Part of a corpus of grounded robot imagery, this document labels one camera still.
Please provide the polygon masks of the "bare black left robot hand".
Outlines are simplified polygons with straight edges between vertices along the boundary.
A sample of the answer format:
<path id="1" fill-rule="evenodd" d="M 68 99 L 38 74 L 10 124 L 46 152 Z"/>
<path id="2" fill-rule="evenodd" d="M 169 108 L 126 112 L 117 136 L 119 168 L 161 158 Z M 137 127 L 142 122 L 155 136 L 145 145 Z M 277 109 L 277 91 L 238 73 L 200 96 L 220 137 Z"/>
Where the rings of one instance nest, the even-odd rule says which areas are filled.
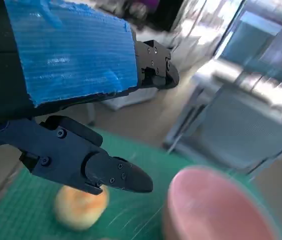
<path id="1" fill-rule="evenodd" d="M 0 145 L 19 149 L 37 177 L 94 195 L 103 185 L 151 192 L 141 168 L 57 112 L 178 83 L 169 50 L 138 41 L 125 20 L 84 3 L 0 0 Z"/>

